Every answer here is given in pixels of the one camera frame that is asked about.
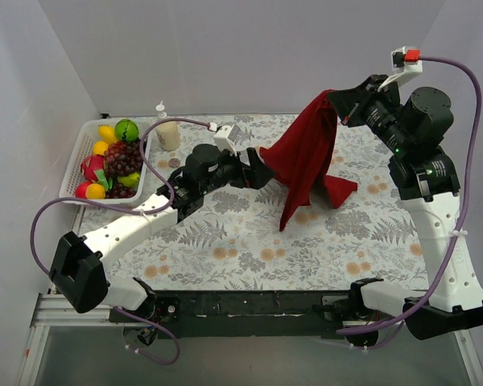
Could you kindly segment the red t-shirt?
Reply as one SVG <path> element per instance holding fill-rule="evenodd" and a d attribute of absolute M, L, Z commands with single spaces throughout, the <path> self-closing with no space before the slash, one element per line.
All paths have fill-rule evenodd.
<path fill-rule="evenodd" d="M 328 100 L 330 93 L 332 90 L 328 89 L 316 96 L 274 145 L 259 150 L 264 163 L 275 173 L 275 179 L 288 188 L 280 231 L 298 207 L 310 204 L 312 189 L 320 188 L 334 209 L 357 191 L 357 183 L 328 174 L 338 119 Z"/>

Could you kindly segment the round patterned brooch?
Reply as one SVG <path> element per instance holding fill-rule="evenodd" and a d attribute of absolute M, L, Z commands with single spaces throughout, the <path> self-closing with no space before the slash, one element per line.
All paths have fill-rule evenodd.
<path fill-rule="evenodd" d="M 177 168 L 180 166 L 180 160 L 177 159 L 177 158 L 171 158 L 169 161 L 168 161 L 168 165 L 169 167 L 171 168 Z"/>

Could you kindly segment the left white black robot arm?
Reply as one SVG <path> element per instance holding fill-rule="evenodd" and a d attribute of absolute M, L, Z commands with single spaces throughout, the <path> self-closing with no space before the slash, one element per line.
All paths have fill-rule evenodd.
<path fill-rule="evenodd" d="M 132 277 L 109 277 L 113 263 L 144 240 L 173 227 L 200 209 L 204 197 L 226 185 L 259 190 L 273 171 L 250 147 L 236 154 L 213 145 L 198 145 L 185 163 L 132 214 L 78 236 L 69 232 L 57 245 L 49 277 L 79 313 L 97 306 L 119 306 L 140 322 L 155 312 L 153 289 Z"/>

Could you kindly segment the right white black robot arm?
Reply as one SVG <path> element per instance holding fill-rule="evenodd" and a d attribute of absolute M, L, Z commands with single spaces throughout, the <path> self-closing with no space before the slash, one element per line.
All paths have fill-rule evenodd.
<path fill-rule="evenodd" d="M 390 177 L 415 226 L 429 283 L 422 293 L 381 278 L 355 281 L 347 312 L 361 320 L 375 311 L 389 315 L 418 340 L 482 326 L 483 289 L 463 229 L 469 197 L 440 145 L 453 123 L 450 98 L 421 87 L 402 104 L 397 83 L 372 75 L 328 100 L 343 125 L 368 126 L 391 151 Z"/>

